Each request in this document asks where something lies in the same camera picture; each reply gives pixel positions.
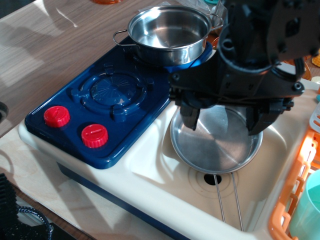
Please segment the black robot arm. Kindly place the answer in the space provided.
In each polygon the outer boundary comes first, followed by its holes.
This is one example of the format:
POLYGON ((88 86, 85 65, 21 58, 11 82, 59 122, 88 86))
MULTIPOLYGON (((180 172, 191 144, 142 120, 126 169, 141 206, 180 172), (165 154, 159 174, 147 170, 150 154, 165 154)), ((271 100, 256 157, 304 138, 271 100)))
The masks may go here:
POLYGON ((226 23, 215 54, 169 76, 169 97, 184 125, 195 129, 201 109, 246 109, 248 133, 272 125, 304 92, 304 58, 320 48, 317 0, 226 0, 226 23))

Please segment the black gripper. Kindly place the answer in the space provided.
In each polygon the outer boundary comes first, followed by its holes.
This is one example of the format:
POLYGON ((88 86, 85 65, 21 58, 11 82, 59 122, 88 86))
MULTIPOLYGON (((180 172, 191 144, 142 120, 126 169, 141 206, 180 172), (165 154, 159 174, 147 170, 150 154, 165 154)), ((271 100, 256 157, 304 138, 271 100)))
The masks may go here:
POLYGON ((246 108, 248 135, 257 135, 293 106, 304 87, 304 55, 267 47, 221 44, 207 62, 169 77, 169 98, 183 124, 195 131, 200 109, 217 104, 246 108))

